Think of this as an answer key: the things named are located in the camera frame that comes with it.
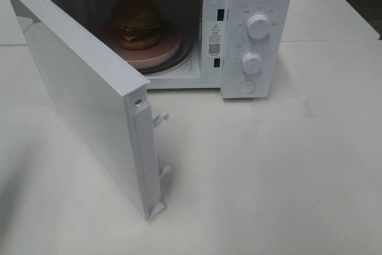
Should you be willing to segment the round white door button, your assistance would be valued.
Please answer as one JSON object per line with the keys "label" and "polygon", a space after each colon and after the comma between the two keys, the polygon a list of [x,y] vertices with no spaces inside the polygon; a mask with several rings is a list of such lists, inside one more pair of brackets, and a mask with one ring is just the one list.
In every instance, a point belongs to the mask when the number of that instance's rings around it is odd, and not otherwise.
{"label": "round white door button", "polygon": [[252,94],[255,91],[256,84],[252,80],[244,80],[238,84],[238,91],[241,94]]}

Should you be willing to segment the pink round plate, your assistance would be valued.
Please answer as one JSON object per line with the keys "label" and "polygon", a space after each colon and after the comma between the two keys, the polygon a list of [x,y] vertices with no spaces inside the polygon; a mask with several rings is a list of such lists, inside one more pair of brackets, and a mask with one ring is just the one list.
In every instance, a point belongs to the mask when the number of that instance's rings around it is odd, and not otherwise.
{"label": "pink round plate", "polygon": [[158,44],[136,51],[125,49],[119,44],[110,23],[102,25],[94,32],[94,35],[135,69],[146,69],[163,64],[180,50],[179,28],[173,24],[165,24],[162,31],[163,35]]}

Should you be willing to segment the white microwave door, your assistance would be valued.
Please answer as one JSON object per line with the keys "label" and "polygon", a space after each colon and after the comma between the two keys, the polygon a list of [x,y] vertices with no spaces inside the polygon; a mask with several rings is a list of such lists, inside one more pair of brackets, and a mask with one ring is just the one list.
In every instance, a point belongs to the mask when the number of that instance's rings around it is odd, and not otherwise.
{"label": "white microwave door", "polygon": [[148,80],[52,0],[10,0],[58,112],[90,147],[131,201],[150,220],[165,208]]}

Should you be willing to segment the burger with lettuce and cheese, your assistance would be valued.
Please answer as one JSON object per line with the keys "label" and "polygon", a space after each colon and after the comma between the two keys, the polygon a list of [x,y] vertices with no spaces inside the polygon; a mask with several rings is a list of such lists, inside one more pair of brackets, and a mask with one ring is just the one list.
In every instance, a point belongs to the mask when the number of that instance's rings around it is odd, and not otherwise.
{"label": "burger with lettuce and cheese", "polygon": [[151,0],[119,0],[112,8],[111,26],[120,46],[145,50],[162,38],[162,15]]}

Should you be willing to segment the lower white dial knob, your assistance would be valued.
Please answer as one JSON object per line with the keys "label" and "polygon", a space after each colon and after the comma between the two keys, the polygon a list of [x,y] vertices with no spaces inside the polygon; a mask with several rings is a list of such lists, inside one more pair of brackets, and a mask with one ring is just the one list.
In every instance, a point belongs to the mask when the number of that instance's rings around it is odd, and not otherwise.
{"label": "lower white dial knob", "polygon": [[242,57],[241,68],[245,74],[254,75],[263,67],[263,58],[258,53],[246,53]]}

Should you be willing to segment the white dial knob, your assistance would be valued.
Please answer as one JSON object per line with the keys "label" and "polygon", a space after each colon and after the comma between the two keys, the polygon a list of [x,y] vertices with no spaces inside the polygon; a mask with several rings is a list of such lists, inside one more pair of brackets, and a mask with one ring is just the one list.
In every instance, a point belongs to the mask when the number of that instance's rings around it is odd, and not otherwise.
{"label": "white dial knob", "polygon": [[249,16],[246,21],[248,36],[258,40],[266,37],[270,33],[271,19],[262,11],[256,12]]}
{"label": "white dial knob", "polygon": [[263,67],[263,58],[258,53],[246,53],[242,57],[241,68],[245,74],[254,75]]}

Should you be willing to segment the white microwave oven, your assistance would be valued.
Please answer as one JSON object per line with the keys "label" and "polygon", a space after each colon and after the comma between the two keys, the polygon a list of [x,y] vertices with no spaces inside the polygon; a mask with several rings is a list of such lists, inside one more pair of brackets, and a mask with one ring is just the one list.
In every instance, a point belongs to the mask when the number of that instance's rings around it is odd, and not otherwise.
{"label": "white microwave oven", "polygon": [[[102,25],[111,25],[111,11],[119,0],[52,1],[94,35]],[[193,49],[185,61],[169,70],[148,75],[139,72],[148,80],[147,90],[218,88],[225,99],[268,95],[290,0],[151,1],[161,12],[163,27],[177,26],[181,40],[192,40]],[[271,27],[266,37],[255,40],[248,36],[246,21],[259,11],[270,17]],[[259,73],[242,71],[246,53],[262,56]],[[238,91],[244,80],[255,82],[252,94]]]}

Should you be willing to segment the upper white dial knob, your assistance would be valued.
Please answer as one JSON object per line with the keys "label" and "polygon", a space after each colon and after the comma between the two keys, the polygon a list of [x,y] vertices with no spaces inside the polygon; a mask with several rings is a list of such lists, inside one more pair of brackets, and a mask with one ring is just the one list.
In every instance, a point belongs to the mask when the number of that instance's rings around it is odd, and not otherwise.
{"label": "upper white dial knob", "polygon": [[258,40],[266,37],[270,33],[271,19],[262,11],[256,12],[249,16],[246,21],[248,36]]}

